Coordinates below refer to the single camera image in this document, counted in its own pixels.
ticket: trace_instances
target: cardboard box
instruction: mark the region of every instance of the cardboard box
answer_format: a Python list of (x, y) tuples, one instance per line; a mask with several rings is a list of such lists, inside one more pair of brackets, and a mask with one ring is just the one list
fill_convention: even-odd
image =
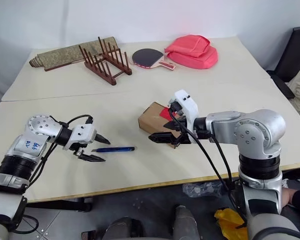
[(165, 128), (164, 125), (169, 122), (166, 118), (160, 116), (160, 113), (165, 107), (157, 102), (153, 102), (138, 118), (139, 127), (149, 134), (157, 132), (171, 132), (176, 138), (180, 132)]

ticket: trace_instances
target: table tennis paddle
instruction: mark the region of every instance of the table tennis paddle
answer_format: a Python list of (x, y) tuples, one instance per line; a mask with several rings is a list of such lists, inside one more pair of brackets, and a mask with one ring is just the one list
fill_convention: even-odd
[(134, 64), (145, 69), (153, 69), (159, 66), (163, 66), (167, 69), (174, 70), (176, 65), (165, 61), (165, 56), (162, 52), (151, 49), (143, 48), (136, 51), (132, 55)]

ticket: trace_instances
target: white wall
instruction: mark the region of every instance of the white wall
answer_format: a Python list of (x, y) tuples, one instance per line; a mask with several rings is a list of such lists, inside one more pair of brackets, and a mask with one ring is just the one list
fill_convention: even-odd
[(298, 26), (300, 0), (0, 0), (0, 99), (33, 48), (238, 35), (271, 69)]

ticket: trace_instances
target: yellow cloth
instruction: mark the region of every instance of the yellow cloth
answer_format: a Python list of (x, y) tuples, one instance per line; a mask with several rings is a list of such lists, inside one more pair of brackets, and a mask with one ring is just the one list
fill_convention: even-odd
[(236, 228), (244, 223), (237, 212), (230, 208), (219, 209), (215, 212), (214, 217), (218, 219), (222, 234), (228, 240), (248, 240), (247, 228)]

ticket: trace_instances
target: person's hand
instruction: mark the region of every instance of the person's hand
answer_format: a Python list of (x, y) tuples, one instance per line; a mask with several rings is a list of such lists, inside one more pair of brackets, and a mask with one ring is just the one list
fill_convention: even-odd
[(287, 204), (292, 204), (292, 198), (297, 190), (283, 187), (281, 194), (281, 205), (284, 207)]

